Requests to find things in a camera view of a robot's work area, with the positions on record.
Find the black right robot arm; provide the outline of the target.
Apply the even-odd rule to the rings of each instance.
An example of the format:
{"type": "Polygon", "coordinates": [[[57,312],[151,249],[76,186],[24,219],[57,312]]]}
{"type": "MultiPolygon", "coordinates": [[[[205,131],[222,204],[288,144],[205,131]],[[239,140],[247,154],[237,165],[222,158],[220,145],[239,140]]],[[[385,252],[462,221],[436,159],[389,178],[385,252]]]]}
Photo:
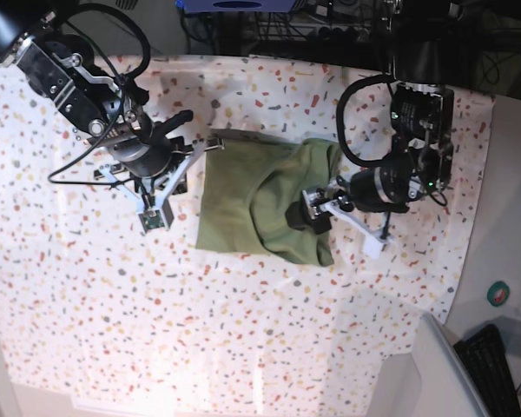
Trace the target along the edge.
{"type": "Polygon", "coordinates": [[[194,151],[169,133],[192,121],[183,110],[165,122],[145,112],[147,90],[136,84],[151,61],[151,46],[127,15],[104,4],[78,1],[0,1],[0,63],[15,64],[30,87],[49,98],[92,148],[104,147],[134,178],[156,178],[176,170],[194,151]],[[103,53],[79,29],[62,32],[70,18],[103,13],[124,24],[142,49],[138,65],[126,72],[95,63],[103,53]]]}

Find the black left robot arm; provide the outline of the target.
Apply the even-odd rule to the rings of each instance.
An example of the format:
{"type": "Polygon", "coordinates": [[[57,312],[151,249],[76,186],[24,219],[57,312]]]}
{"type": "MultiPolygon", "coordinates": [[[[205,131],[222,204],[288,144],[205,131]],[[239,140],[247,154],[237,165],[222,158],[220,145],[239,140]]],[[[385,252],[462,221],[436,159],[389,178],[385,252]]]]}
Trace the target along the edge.
{"type": "Polygon", "coordinates": [[[405,214],[411,202],[428,196],[439,206],[452,177],[454,93],[446,87],[455,59],[452,41],[465,1],[389,1],[386,72],[358,80],[341,95],[336,109],[337,139],[343,156],[360,171],[350,180],[334,177],[325,188],[305,189],[286,212],[287,225],[321,235],[333,216],[354,211],[405,214]],[[383,83],[391,94],[392,145],[378,160],[356,156],[346,142],[346,105],[359,91],[383,83]]]}

